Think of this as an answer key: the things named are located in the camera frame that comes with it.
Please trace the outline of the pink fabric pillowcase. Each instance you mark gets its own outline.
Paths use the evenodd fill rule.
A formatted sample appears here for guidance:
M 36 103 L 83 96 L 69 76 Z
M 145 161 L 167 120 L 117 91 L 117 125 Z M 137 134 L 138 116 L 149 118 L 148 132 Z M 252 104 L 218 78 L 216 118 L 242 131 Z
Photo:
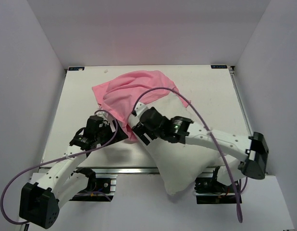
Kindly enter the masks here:
M 160 71 L 133 71 L 115 79 L 93 86 L 92 90 L 100 108 L 110 112 L 127 134 L 130 142 L 137 142 L 128 125 L 128 118 L 136 100 L 149 89 L 165 87 L 178 92 L 175 83 Z M 172 116 L 189 116 L 188 104 L 168 90 L 154 90 L 140 99 L 148 107 L 156 106 L 158 111 L 168 118 Z

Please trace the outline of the white pillow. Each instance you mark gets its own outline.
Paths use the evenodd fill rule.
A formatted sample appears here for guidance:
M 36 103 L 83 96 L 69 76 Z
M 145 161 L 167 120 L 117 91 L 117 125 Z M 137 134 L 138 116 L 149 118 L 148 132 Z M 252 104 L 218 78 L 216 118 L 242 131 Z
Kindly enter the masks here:
M 147 106 L 155 107 L 159 113 L 168 118 L 174 116 L 192 118 L 178 96 L 172 92 Z M 218 176 L 218 180 L 227 186 L 231 185 L 229 174 L 218 151 L 195 145 L 169 143 L 159 138 L 153 141 L 149 139 L 150 143 L 145 145 L 136 133 L 133 134 L 153 158 L 169 195 L 185 190 L 209 166 L 223 165 L 219 170 L 221 175 Z M 243 178 L 244 175 L 237 169 L 238 165 L 235 165 L 237 161 L 233 157 L 226 159 L 232 168 L 233 179 Z

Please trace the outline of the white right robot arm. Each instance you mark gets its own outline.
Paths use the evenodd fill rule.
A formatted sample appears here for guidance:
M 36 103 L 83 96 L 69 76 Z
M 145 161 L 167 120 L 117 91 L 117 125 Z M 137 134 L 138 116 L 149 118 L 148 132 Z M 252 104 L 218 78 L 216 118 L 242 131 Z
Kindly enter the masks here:
M 147 147 L 154 142 L 167 141 L 221 150 L 235 161 L 215 169 L 212 187 L 223 192 L 232 181 L 242 178 L 263 180 L 269 153 L 263 134 L 239 136 L 219 130 L 208 131 L 190 118 L 175 116 L 171 119 L 160 114 L 154 107 L 138 106 L 129 116 L 128 125 Z

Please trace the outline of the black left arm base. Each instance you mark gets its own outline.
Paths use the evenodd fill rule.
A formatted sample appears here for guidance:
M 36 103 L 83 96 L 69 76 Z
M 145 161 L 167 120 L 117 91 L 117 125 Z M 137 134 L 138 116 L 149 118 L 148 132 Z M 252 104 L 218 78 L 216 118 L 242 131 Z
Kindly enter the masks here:
M 116 191 L 117 176 L 96 173 L 90 168 L 79 168 L 71 176 L 80 174 L 88 179 L 87 187 L 74 195 L 70 201 L 78 202 L 110 202 Z

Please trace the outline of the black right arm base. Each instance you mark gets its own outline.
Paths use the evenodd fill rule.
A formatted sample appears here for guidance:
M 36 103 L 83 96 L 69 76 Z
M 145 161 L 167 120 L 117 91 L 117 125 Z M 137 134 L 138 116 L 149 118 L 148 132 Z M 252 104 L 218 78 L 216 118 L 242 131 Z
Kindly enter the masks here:
M 210 174 L 197 177 L 195 180 L 195 195 L 198 205 L 236 204 L 235 192 L 232 187 L 217 181 L 217 167 Z

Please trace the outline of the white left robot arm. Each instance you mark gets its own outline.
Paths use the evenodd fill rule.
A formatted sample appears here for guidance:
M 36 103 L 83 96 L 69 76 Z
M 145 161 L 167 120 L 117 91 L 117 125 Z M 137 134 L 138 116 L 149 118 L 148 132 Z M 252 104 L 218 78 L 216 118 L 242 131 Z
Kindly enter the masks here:
M 21 190 L 20 218 L 44 229 L 58 218 L 60 209 L 78 193 L 90 193 L 96 188 L 96 174 L 87 167 L 79 167 L 91 152 L 127 139 L 128 136 L 115 120 L 104 115 L 92 115 L 85 127 L 72 138 L 62 161 L 34 183 Z

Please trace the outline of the blue left corner label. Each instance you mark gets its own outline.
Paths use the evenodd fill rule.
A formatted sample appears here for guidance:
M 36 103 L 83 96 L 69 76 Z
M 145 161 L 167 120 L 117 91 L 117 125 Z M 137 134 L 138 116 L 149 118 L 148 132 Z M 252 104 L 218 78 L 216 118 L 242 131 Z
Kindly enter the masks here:
M 80 67 L 69 67 L 68 71 L 83 71 L 85 68 L 80 66 Z

